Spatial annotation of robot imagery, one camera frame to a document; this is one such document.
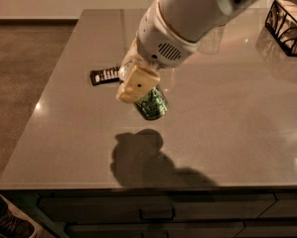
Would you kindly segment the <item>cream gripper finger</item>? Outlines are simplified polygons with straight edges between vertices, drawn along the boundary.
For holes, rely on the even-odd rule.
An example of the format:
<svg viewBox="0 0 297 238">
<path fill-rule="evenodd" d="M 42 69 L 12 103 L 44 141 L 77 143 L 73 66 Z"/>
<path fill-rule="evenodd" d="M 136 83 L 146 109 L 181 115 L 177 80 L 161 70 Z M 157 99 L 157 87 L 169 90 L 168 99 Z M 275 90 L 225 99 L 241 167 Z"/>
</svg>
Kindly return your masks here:
<svg viewBox="0 0 297 238">
<path fill-rule="evenodd" d="M 117 90 L 116 99 L 125 103 L 133 103 L 142 96 L 142 91 L 138 87 L 122 83 Z"/>
</svg>

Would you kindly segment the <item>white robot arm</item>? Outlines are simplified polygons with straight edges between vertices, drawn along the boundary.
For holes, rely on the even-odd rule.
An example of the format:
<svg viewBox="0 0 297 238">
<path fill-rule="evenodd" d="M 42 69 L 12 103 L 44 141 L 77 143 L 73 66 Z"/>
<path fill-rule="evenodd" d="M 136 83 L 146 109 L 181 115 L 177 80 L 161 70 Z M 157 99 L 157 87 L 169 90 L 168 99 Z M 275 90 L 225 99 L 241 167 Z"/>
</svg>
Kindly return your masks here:
<svg viewBox="0 0 297 238">
<path fill-rule="evenodd" d="M 133 103 L 160 81 L 158 70 L 176 67 L 195 53 L 203 37 L 257 0 L 155 0 L 140 21 L 125 56 L 116 98 Z"/>
</svg>

